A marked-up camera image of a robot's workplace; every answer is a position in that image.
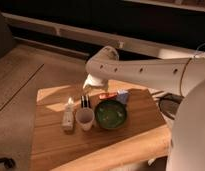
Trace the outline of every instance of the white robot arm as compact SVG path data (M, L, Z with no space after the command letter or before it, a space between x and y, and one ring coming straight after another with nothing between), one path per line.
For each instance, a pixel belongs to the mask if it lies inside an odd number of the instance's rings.
M172 132L167 171L205 171L205 59L119 61L106 46L87 63L84 88L108 79L137 83L184 96Z

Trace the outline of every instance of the bowl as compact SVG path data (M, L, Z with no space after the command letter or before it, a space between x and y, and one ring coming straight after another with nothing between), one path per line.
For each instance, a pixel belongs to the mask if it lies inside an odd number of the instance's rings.
M117 129L127 119L125 106L116 100L104 100L95 108L95 119L104 129Z

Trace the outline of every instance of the wooden table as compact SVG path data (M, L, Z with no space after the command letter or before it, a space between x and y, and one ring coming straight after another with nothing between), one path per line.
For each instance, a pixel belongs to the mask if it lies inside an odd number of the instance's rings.
M128 118L124 126L113 131L103 130L95 126L90 131L84 132L75 123L72 134L66 134L61 127L64 103L69 96L72 96L75 100L75 109L80 107L82 84L39 90L32 143L31 170L50 170L130 137L137 135L145 137L143 135L148 135L149 131L155 129L156 132L150 138L153 137L157 140L152 138L152 141L155 142L149 141L148 144L157 146L158 143L155 144L157 141L159 143L161 141L161 143L156 147L156 151L150 151L153 154L148 157L145 156L142 160L166 155L170 134L148 90L138 85L109 81L109 92L117 91L117 89L127 89L130 93L127 103ZM100 92L102 91L94 90L90 94L93 108L99 103L98 94Z

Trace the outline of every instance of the paper cup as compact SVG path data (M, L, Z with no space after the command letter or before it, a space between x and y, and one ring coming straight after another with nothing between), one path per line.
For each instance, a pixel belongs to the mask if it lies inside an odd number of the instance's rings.
M91 108L80 108L76 112L75 119L84 131L88 131L94 123L94 111Z

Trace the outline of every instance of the white bottle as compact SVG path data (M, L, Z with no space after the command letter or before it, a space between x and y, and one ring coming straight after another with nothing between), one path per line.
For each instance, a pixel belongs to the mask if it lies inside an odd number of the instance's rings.
M72 131L74 128L74 100L69 97L68 102L65 104L63 115L62 127L65 131Z

